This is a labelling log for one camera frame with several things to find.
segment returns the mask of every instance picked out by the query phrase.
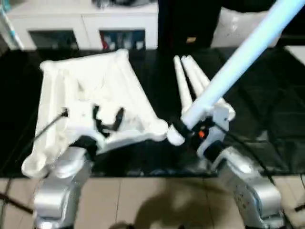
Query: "black tablecloth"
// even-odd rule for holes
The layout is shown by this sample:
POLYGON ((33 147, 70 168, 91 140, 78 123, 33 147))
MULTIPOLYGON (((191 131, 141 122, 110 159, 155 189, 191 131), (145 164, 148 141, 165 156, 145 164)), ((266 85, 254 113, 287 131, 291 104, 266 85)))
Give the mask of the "black tablecloth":
MULTIPOLYGON (((234 52, 232 48, 199 50, 191 55, 212 79, 234 52)), ((97 54, 93 51, 12 51, 0 58, 0 176, 19 177, 31 152, 21 154, 34 136, 44 60, 97 54)), ((158 51, 131 51, 131 65, 159 118, 178 117, 181 105, 173 56, 158 51)), ((236 110, 230 131, 247 143, 270 173, 305 173, 305 67, 283 49, 268 49, 228 91, 225 99, 236 110)), ((227 144, 252 157, 238 143, 227 144)), ((188 145, 145 141, 97 158, 93 176, 213 176, 197 167, 188 145)))

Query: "light blue tube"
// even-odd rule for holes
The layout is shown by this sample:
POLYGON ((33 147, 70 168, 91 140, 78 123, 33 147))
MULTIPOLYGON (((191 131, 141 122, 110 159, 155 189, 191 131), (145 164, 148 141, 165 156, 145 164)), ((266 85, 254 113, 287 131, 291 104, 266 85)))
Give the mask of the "light blue tube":
POLYGON ((181 120, 192 129, 211 107, 232 87, 268 45, 305 5, 305 0, 278 0, 254 32, 215 75, 181 120))

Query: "floor tile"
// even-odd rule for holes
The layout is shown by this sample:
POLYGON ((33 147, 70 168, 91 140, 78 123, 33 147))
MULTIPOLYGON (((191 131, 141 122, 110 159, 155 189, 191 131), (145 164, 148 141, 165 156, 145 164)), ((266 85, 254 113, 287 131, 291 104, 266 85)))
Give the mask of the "floor tile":
POLYGON ((10 186, 9 197, 32 208, 32 199, 38 179, 14 179, 10 186))
POLYGON ((33 229, 33 228, 34 228, 33 215, 24 213, 22 215, 22 219, 20 221, 18 229, 33 229))
POLYGON ((286 182, 289 185, 296 201, 298 203, 305 201, 305 190, 302 185, 300 176, 289 176, 286 177, 286 182))
POLYGON ((125 178, 122 180, 117 223, 136 229, 212 229, 201 179, 125 178))
POLYGON ((7 185, 8 180, 7 179, 0 179, 0 192, 5 192, 5 188, 7 185))
POLYGON ((205 179, 207 199, 215 229, 244 229, 233 195, 217 178, 205 179))
POLYGON ((293 226, 295 228, 305 227, 305 211, 296 212, 294 210, 300 204, 297 197, 302 194, 299 189, 302 184, 299 183, 298 177, 274 177, 274 181, 281 193, 283 209, 293 226))
POLYGON ((24 214, 22 210, 12 205, 7 205, 4 213, 3 229, 18 229, 24 214))
POLYGON ((76 229, 108 229, 115 223, 119 178, 91 178, 82 189, 76 229))

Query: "cabinet door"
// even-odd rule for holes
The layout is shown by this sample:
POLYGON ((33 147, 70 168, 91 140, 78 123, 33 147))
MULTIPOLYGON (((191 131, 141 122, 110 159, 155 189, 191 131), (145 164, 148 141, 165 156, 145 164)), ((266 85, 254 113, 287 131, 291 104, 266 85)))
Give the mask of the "cabinet door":
POLYGON ((93 49, 155 49, 158 14, 84 16, 93 49))
POLYGON ((10 18, 25 49, 88 49, 90 43, 81 16, 10 18))

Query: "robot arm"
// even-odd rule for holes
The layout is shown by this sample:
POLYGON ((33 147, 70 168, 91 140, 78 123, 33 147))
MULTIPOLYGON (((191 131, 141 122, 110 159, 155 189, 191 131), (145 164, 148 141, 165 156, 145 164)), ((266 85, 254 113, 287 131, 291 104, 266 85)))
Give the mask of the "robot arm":
POLYGON ((246 228, 278 229, 285 226, 281 195, 266 177, 260 175, 248 158, 220 141, 211 144, 205 157, 211 169, 231 190, 246 228))
POLYGON ((96 141, 81 136, 57 159, 34 198, 38 229, 73 228, 81 188, 90 177, 96 141))

